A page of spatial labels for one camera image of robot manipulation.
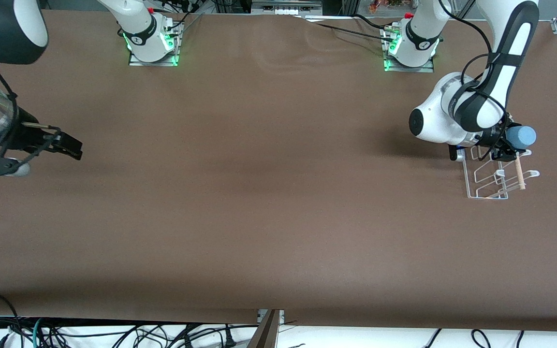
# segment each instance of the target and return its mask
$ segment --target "brown paper sheet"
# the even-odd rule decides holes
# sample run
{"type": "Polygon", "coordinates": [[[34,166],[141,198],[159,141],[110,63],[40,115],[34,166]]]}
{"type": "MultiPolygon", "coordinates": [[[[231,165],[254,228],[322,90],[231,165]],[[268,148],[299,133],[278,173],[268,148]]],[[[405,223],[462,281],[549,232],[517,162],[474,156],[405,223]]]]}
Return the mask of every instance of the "brown paper sheet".
{"type": "Polygon", "coordinates": [[[250,322],[285,308],[300,324],[557,330],[549,24],[509,102],[539,132],[524,167],[542,176],[481,202],[447,147],[407,127],[484,52],[462,24],[431,74],[384,72],[376,40],[288,16],[204,16],[180,66],[131,68],[109,13],[44,15],[44,57],[2,72],[85,153],[0,178],[0,293],[21,315],[250,322]]]}

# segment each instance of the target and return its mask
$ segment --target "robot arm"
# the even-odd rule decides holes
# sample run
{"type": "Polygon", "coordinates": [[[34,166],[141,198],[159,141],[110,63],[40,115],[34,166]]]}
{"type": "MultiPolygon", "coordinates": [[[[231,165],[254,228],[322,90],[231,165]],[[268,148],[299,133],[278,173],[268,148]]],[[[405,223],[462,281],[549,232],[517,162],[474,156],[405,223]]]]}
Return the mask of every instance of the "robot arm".
{"type": "MultiPolygon", "coordinates": [[[[141,61],[153,62],[173,51],[173,20],[151,14],[141,0],[98,0],[117,19],[130,51],[141,61]]],[[[48,35],[37,0],[0,0],[0,63],[31,64],[42,55],[48,35]]],[[[59,128],[40,125],[18,107],[5,80],[8,95],[0,90],[0,175],[29,173],[28,161],[43,150],[79,160],[82,143],[59,128]],[[6,158],[7,150],[29,152],[25,160],[6,158]]]]}
{"type": "Polygon", "coordinates": [[[442,4],[451,11],[447,0],[425,0],[416,8],[412,18],[400,20],[399,42],[390,52],[398,62],[415,68],[431,58],[440,42],[440,33],[450,18],[442,4]]]}
{"type": "Polygon", "coordinates": [[[171,18],[150,13],[141,0],[97,1],[115,16],[128,48],[140,61],[159,61],[175,48],[171,18]]]}
{"type": "Polygon", "coordinates": [[[459,72],[443,77],[411,113],[410,130],[434,143],[487,145],[514,154],[536,140],[532,128],[504,119],[504,108],[539,20],[538,0],[477,0],[477,5],[494,36],[484,76],[480,81],[468,76],[462,81],[459,72]]]}

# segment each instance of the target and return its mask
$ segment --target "metal mounting plate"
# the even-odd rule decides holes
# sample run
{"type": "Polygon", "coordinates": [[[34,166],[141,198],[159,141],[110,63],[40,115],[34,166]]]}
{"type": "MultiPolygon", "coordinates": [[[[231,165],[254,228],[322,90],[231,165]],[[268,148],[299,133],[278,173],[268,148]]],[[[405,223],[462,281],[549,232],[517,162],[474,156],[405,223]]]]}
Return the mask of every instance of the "metal mounting plate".
{"type": "MultiPolygon", "coordinates": [[[[389,34],[384,29],[380,29],[380,36],[394,39],[396,34],[389,34]]],[[[433,73],[433,58],[429,58],[423,66],[418,66],[416,68],[405,66],[398,62],[397,59],[389,53],[392,43],[384,40],[380,41],[382,42],[382,51],[384,53],[384,71],[400,71],[402,73],[433,73]]]]}
{"type": "MultiPolygon", "coordinates": [[[[172,26],[173,20],[171,18],[168,19],[168,26],[172,26]]],[[[173,51],[167,53],[161,60],[155,62],[144,62],[140,61],[130,53],[130,57],[128,58],[128,65],[130,66],[177,66],[179,63],[179,51],[182,47],[182,33],[184,32],[184,23],[179,23],[175,28],[172,29],[168,34],[175,36],[173,37],[173,46],[175,47],[173,51]]]]}

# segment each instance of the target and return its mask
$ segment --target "blue cap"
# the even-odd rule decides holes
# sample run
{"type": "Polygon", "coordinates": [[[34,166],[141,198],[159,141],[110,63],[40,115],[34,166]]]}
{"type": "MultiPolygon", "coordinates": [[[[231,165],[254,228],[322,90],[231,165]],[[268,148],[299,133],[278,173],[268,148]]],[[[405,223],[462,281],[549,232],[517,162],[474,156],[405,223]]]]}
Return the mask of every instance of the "blue cap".
{"type": "Polygon", "coordinates": [[[515,148],[525,150],[537,141],[537,132],[530,126],[511,127],[506,130],[506,139],[515,148]]]}

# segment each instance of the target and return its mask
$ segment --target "white wire rack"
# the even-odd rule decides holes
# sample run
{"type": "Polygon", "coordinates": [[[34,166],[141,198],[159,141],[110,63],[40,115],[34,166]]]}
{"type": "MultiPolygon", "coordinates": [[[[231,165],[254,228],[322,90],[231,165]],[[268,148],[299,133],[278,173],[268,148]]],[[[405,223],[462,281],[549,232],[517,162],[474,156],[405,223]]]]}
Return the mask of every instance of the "white wire rack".
{"type": "MultiPolygon", "coordinates": [[[[478,159],[486,150],[480,146],[460,150],[463,154],[467,196],[474,200],[508,200],[509,192],[522,187],[517,175],[517,168],[521,166],[513,165],[515,161],[501,162],[491,159],[479,161],[478,159]]],[[[519,158],[523,160],[530,155],[532,151],[526,150],[523,154],[519,154],[519,158]]],[[[528,170],[523,172],[523,175],[524,181],[528,181],[529,178],[540,176],[541,173],[538,170],[528,170]]]]}

